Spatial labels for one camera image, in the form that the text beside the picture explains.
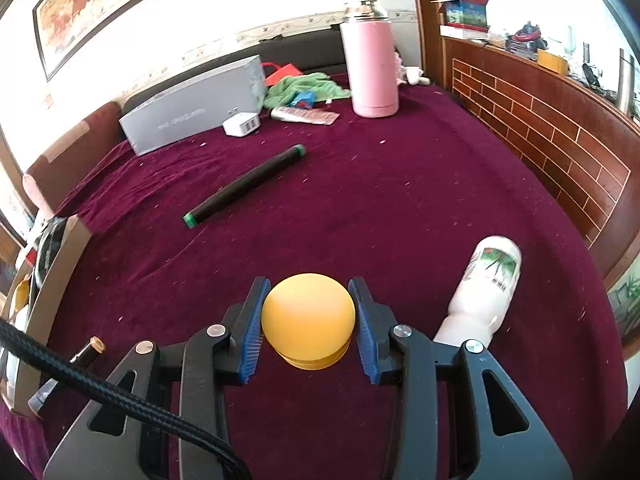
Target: bottle label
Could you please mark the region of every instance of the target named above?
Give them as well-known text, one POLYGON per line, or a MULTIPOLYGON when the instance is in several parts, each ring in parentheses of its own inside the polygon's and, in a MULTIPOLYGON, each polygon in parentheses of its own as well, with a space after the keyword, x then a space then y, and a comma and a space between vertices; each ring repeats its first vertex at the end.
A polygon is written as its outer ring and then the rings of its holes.
POLYGON ((476 251, 471 257, 462 281, 471 278, 485 278, 508 294, 513 293, 518 282, 517 263, 510 255, 492 247, 476 251))

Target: green towel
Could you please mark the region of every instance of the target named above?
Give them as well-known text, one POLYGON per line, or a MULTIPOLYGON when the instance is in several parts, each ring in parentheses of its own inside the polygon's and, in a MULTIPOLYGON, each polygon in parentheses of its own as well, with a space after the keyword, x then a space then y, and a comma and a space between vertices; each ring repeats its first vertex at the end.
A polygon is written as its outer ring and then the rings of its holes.
POLYGON ((265 108, 287 106, 298 92, 312 90, 316 93, 316 101, 327 99, 345 99, 351 97, 350 90, 343 90, 329 79, 327 74, 314 72, 308 75, 287 75, 269 88, 264 99, 265 108))

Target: sofa armrest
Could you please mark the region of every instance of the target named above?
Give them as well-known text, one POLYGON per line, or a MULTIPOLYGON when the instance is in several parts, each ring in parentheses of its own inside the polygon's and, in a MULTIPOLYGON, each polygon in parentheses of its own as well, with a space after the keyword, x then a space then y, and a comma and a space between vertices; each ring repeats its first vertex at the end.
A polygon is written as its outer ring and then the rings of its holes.
POLYGON ((33 203, 51 218, 65 197, 122 139, 120 105, 107 103, 62 135, 22 177, 33 203))

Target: pink thermos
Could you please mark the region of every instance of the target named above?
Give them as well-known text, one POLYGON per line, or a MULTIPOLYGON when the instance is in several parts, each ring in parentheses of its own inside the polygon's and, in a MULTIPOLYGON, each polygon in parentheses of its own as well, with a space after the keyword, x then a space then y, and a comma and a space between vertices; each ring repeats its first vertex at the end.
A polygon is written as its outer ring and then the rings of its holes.
POLYGON ((367 118, 395 114, 398 83, 388 13, 378 0, 355 0, 347 4, 340 31, 353 111, 367 118))

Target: yellow ball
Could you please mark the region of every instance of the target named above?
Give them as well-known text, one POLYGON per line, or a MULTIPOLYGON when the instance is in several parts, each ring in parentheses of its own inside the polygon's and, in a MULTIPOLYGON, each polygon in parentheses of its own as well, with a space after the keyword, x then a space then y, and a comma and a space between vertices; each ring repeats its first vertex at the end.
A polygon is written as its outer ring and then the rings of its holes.
POLYGON ((288 363, 319 370, 349 347, 355 307, 347 290, 322 274, 297 274, 271 289, 262 306, 262 331, 288 363))

